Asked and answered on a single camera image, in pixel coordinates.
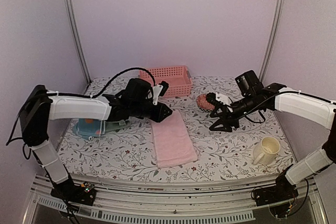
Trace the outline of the pink towel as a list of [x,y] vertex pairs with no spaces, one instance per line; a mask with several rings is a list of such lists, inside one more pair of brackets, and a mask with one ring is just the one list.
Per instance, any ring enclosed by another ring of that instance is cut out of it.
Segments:
[[197,161],[198,155],[179,111],[173,111],[160,123],[151,122],[151,128],[158,168]]

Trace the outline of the pink perforated plastic basket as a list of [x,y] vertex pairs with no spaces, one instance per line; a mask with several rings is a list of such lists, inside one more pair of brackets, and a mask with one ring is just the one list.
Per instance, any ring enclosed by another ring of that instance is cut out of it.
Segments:
[[191,94],[192,78],[187,66],[169,66],[150,68],[148,71],[155,78],[155,83],[168,83],[169,88],[163,98],[184,97]]

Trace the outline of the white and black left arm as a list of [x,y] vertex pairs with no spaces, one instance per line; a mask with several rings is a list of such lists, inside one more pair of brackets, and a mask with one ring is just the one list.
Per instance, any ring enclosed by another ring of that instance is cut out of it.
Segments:
[[130,79],[126,88],[116,95],[52,93],[44,85],[38,85],[20,115],[23,140],[37,156],[51,181],[58,184],[58,192],[67,200],[73,200],[78,195],[78,188],[69,181],[69,173],[49,141],[48,122],[93,119],[119,123],[135,117],[160,123],[172,114],[166,104],[158,101],[168,88],[165,81],[151,85],[139,78]]

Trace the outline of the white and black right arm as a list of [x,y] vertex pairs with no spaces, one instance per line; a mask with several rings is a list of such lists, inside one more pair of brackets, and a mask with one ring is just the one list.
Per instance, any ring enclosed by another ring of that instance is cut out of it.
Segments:
[[335,163],[335,101],[272,83],[259,90],[247,90],[236,102],[220,93],[208,93],[206,101],[214,106],[210,116],[216,122],[211,131],[231,132],[239,121],[253,112],[277,112],[297,154],[307,153],[276,179],[271,196],[276,201],[291,194],[292,186],[316,175]]

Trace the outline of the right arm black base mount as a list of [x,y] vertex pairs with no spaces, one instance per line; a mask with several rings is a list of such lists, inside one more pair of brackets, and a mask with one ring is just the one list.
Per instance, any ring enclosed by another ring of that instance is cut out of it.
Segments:
[[299,196],[296,185],[289,183],[283,171],[275,180],[275,185],[269,187],[256,187],[251,191],[251,198],[257,206],[275,204],[281,201],[287,201],[282,205],[276,205],[269,208],[270,213],[278,219],[287,218]]

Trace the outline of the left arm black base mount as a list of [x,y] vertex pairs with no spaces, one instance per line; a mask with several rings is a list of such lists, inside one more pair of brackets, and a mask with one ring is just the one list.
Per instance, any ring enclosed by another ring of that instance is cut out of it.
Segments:
[[53,197],[65,202],[93,206],[97,194],[93,183],[82,182],[80,185],[77,185],[70,175],[60,183],[53,181],[51,178],[49,179],[53,186],[50,193]]

